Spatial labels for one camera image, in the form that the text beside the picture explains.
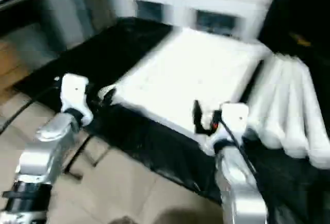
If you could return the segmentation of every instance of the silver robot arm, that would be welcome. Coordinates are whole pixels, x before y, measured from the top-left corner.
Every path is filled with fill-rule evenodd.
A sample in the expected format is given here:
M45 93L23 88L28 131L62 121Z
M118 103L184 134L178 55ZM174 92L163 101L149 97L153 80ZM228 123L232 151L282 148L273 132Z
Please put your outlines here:
M16 176L0 212L0 224L41 224L47 222L51 190L62 172L62 164L77 144L77 134L93 115L86 104L88 79L66 74L62 79L61 113L38 129L27 144L16 168Z
M248 114L245 104L223 104L222 121L217 122L215 133L201 144L201 149L216 159L215 180L221 192L224 224L267 223L268 209L252 173L254 168L238 149L243 144ZM238 146L233 146L229 130Z

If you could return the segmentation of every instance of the tile floor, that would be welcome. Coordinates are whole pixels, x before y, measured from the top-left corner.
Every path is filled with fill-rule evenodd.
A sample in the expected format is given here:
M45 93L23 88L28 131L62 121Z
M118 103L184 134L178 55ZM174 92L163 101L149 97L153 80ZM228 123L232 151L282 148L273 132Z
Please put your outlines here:
M16 95L0 107L1 116L9 117L27 100L23 94ZM12 184L24 144L52 115L48 108L33 104L0 136L1 192ZM87 136L84 132L80 135L81 139ZM107 146L93 138L87 150L97 158ZM116 149L110 150L96 168L80 157L73 170L84 173L83 180L78 183L68 176L59 177L53 190L50 223L108 224L123 216L138 224L222 223L217 204L149 171Z

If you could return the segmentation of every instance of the white plastic bracket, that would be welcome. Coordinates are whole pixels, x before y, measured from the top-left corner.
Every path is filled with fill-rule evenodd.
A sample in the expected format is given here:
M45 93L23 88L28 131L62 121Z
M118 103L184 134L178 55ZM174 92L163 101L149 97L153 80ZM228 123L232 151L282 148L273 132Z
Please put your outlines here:
M242 145L242 137L248 125L249 107L244 103L224 103L221 106L221 110L222 121L232 131L239 144ZM219 124L216 132L201 144L201 149L207 155L214 156L214 144L223 139L232 141L230 135L223 127L223 125Z
M69 108L79 111L83 115L81 119L83 126L89 125L93 120L93 113L86 103L86 87L88 83L88 78L68 73L63 76L61 86L61 112Z

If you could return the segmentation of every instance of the black tablecloth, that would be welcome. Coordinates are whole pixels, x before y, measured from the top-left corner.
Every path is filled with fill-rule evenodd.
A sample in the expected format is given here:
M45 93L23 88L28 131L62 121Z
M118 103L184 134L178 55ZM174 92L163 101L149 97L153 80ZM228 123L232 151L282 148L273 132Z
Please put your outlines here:
M170 31L171 27L154 22L119 20L115 26L36 71L17 84L17 88L35 96L52 84L55 76L71 72L88 77L98 90L114 83ZM41 102L55 111L60 109L58 92L43 97ZM214 160L195 141L120 105L101 109L87 130L160 175L221 203L213 177ZM292 159L282 150L268 150L258 142L247 143L245 149L272 193L276 213L285 216L285 220L295 219L282 223L322 223L315 220L324 219L323 171L313 168L307 160Z

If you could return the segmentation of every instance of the white cabinet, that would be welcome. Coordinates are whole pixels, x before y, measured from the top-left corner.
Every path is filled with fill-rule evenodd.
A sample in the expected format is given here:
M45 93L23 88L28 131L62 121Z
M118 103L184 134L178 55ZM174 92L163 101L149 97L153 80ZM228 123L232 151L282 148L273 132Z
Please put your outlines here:
M221 25L224 20L227 20L227 23L234 24L232 28L231 25L229 26L231 35L252 42L259 33L272 0L111 0L112 7L119 17L141 17L141 7L143 6L141 1L146 2L145 7L152 7L150 3L155 4L158 18L152 20L161 20L163 23L174 26L208 30L214 33L225 31L228 24L224 27ZM205 21L208 16L213 20L209 24L214 27L206 29L205 25L208 22Z

